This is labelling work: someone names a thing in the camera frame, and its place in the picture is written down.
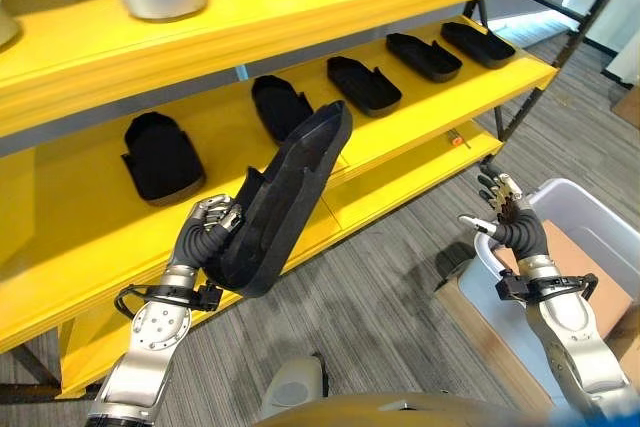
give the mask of gray carpet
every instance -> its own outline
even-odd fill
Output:
[[[531,50],[550,59],[560,36]],[[578,182],[640,226],[638,131],[610,113],[624,89],[599,74],[608,59],[583,45],[499,156],[525,189]],[[513,112],[522,99],[505,106]],[[492,125],[492,115],[481,121]],[[228,427],[256,419],[282,362],[321,351],[332,393],[447,390],[515,405],[433,296],[439,272],[464,257],[439,253],[472,233],[456,215],[489,215],[475,169],[439,185],[196,329],[177,356],[158,426]],[[53,336],[32,342],[55,363]],[[0,380],[27,378],[7,355]],[[0,425],[84,425],[88,402],[0,406]]]

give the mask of brown cardboard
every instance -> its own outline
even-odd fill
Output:
[[[545,220],[543,226],[547,233],[549,254],[562,275],[592,273],[598,277],[598,286],[589,299],[589,304],[596,314],[598,332],[603,339],[606,338],[631,307],[631,297],[553,222]],[[511,249],[501,247],[494,251],[494,255],[505,267],[518,273],[518,264]]]

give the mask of black bracket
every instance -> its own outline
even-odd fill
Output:
[[[186,307],[191,310],[211,312],[218,308],[222,292],[222,289],[209,281],[201,285],[197,291],[175,285],[131,284],[120,291],[113,303],[118,312],[130,319],[133,319],[135,314],[124,302],[127,295],[134,295],[145,302],[161,302],[163,304]]]
[[[529,279],[524,275],[515,275],[511,269],[505,269],[500,275],[502,280],[496,284],[500,300],[518,300],[533,304],[576,292],[582,292],[582,297],[589,300],[598,285],[598,277],[594,274]],[[553,292],[542,293],[548,289],[553,289]]]

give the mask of yellow metal shelving unit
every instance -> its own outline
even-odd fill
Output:
[[[463,17],[455,20],[470,22]],[[426,26],[413,34],[425,40],[438,39],[455,50],[439,37],[440,25]],[[433,84],[393,58],[383,41],[341,54],[358,58],[371,68],[381,66],[404,97],[397,111],[384,119],[372,119],[351,109],[354,131],[330,177],[329,189],[505,99],[534,86],[544,88],[555,74],[553,67],[521,50],[499,70],[485,69],[456,51],[464,62],[459,76],[445,84]],[[313,106],[341,97],[327,79],[324,58],[277,75],[304,91]],[[201,156],[208,181],[197,197],[235,194],[247,166],[264,167],[276,152],[255,112],[251,84],[231,84],[156,109],[179,123]],[[0,319],[0,350],[112,299],[129,282],[146,282],[160,272],[191,201],[159,209],[137,196],[120,159],[126,151],[123,134],[135,115],[17,154],[32,161],[23,168],[27,172],[31,169],[33,197],[28,205],[32,205],[34,221],[28,226],[35,228],[33,232],[13,229],[6,233],[9,240],[18,236],[28,241],[3,259],[0,297],[15,314]],[[0,159],[0,169],[10,177],[15,163],[13,156],[5,157]],[[16,204],[14,209],[20,212],[22,206]],[[322,219],[323,228],[330,230],[332,219]],[[53,289],[57,295],[34,304],[23,293],[38,285]]]
[[[0,49],[0,136],[465,0],[209,0],[197,16],[169,23],[133,19],[119,0],[3,1],[23,33]],[[438,32],[434,24],[413,34],[447,44]],[[522,51],[504,68],[486,70],[447,47],[464,66],[446,84],[420,78],[382,41],[342,53],[381,67],[404,97],[382,119],[351,109],[352,138],[285,270],[499,150],[502,143],[471,119],[529,89],[541,92],[556,73]],[[318,107],[341,97],[324,60],[277,75]],[[116,292],[159,275],[193,201],[235,193],[246,167],[262,168],[276,152],[250,86],[155,109],[187,131],[208,175],[178,205],[151,207],[135,192],[120,159],[134,116],[0,158],[0,195],[10,199],[0,205],[0,298],[11,313],[0,318],[0,352],[58,328],[60,397],[81,395],[106,373],[128,341],[128,322],[111,304]],[[447,142],[452,127],[469,147]],[[221,308],[238,299],[225,292]]]
[[[0,54],[0,135],[465,0],[209,0],[150,23],[119,0],[3,0],[23,36]]]

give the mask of black cable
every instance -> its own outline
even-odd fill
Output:
[[[152,287],[156,287],[156,286],[149,285],[149,284],[138,284],[138,285],[131,284],[128,287],[125,287],[124,289],[122,289],[118,293],[115,300],[113,301],[113,304],[115,305],[118,312],[126,315],[131,320],[133,320],[133,318],[135,317],[135,314],[129,309],[129,307],[127,307],[127,305],[124,302],[124,298],[127,295],[135,295],[136,297],[144,300],[145,302],[161,302],[163,304],[175,305],[177,307],[191,307],[188,301],[180,302],[177,300],[167,299],[166,297],[160,297],[154,294],[149,295],[146,292],[140,292],[138,290],[138,289],[149,289]]]

